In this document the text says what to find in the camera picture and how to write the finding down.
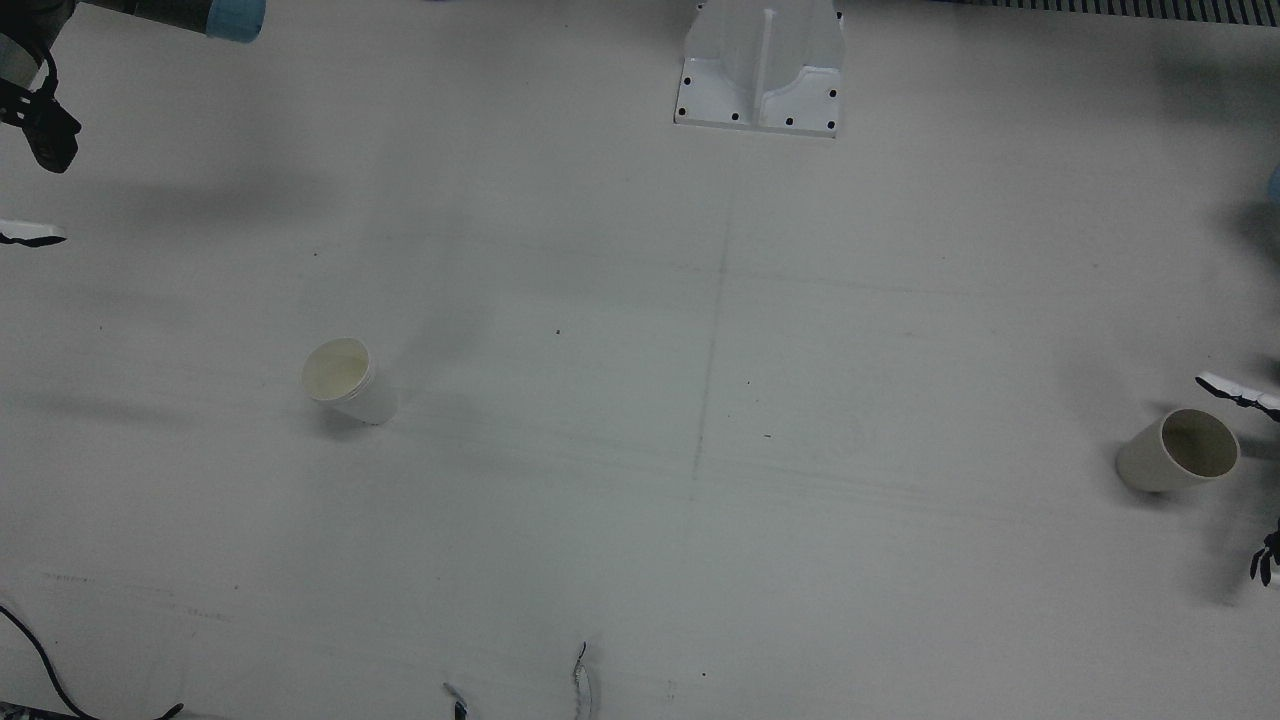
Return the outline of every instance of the tipped over cup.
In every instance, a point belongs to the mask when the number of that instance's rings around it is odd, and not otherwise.
[[[1166,492],[1225,478],[1240,443],[1221,420],[1202,410],[1174,410],[1116,454],[1116,473],[1133,489]]]
[[[370,425],[392,419],[396,388],[379,373],[372,354],[353,337],[330,340],[302,365],[302,388],[311,400]]]

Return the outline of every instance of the black clamp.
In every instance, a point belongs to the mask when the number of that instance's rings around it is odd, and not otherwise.
[[[82,126],[54,97],[58,64],[27,18],[0,10],[0,33],[49,67],[45,82],[35,91],[0,78],[0,123],[22,128],[41,168],[64,173],[79,150],[76,133]]]

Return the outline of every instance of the cup rim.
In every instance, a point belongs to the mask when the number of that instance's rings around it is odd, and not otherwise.
[[[342,345],[355,345],[357,348],[360,348],[365,360],[365,372],[361,374],[360,379],[356,382],[355,386],[342,392],[340,395],[319,396],[315,392],[312,392],[314,387],[308,382],[308,375],[310,375],[308,370],[314,366],[312,363],[323,351]],[[307,355],[306,363],[302,364],[302,389],[306,391],[307,397],[310,397],[311,400],[315,400],[316,402],[320,402],[323,405],[333,405],[333,404],[346,402],[360,395],[360,392],[369,386],[370,380],[372,379],[372,375],[374,375],[374,355],[372,352],[369,351],[369,346],[366,346],[360,338],[335,337],[333,340],[320,343],[320,346],[317,346],[315,350],[311,351],[310,355]]]
[[[1219,473],[1216,475],[1203,475],[1201,473],[1197,473],[1197,471],[1192,470],[1190,468],[1188,468],[1188,466],[1183,465],[1181,462],[1179,462],[1178,459],[1174,457],[1174,455],[1169,451],[1169,443],[1165,442],[1165,427],[1167,425],[1169,420],[1174,418],[1174,415],[1180,415],[1180,414],[1184,414],[1184,413],[1196,415],[1197,418],[1199,418],[1202,420],[1207,420],[1210,424],[1216,425],[1215,429],[1225,432],[1226,437],[1231,438],[1231,462],[1221,473]],[[1220,420],[1217,418],[1217,415],[1213,415],[1212,413],[1206,413],[1204,410],[1198,410],[1196,407],[1179,407],[1178,410],[1170,410],[1169,413],[1165,414],[1164,418],[1160,419],[1160,436],[1158,437],[1160,437],[1160,450],[1161,450],[1161,452],[1165,454],[1165,457],[1167,457],[1169,461],[1172,462],[1179,470],[1187,473],[1188,475],[1196,477],[1196,478],[1201,478],[1201,479],[1206,479],[1206,480],[1216,480],[1219,478],[1224,478],[1224,477],[1229,475],[1231,473],[1231,470],[1235,470],[1235,466],[1239,465],[1239,462],[1240,462],[1240,439],[1238,437],[1235,437],[1235,433],[1231,432],[1231,428],[1229,428],[1226,425],[1226,423],[1224,423],[1222,420]]]

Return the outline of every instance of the white plastic piece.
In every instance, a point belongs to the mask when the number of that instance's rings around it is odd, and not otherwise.
[[[371,425],[396,414],[396,388],[378,372],[365,343],[353,337],[330,340],[302,366],[302,388],[311,400]]]
[[[845,37],[832,0],[707,0],[676,123],[836,137]]]
[[[6,220],[0,218],[0,234],[9,237],[67,237],[67,231],[49,223],[29,223],[27,220]]]
[[[1174,410],[1120,448],[1116,471],[1143,492],[1183,489],[1224,478],[1240,443],[1221,420],[1201,410]]]
[[[1201,373],[1199,375],[1196,375],[1196,379],[1201,380],[1201,384],[1207,384],[1216,389],[1217,392],[1213,395],[1217,395],[1219,397],[1228,397],[1239,405],[1257,407],[1263,411],[1280,410],[1280,397],[1267,395],[1261,389],[1242,386],[1240,383],[1229,380],[1222,375]]]

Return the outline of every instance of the metal grate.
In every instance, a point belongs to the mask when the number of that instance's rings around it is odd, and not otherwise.
[[[966,4],[1267,27],[1276,27],[1280,17],[1276,0],[968,0]]]

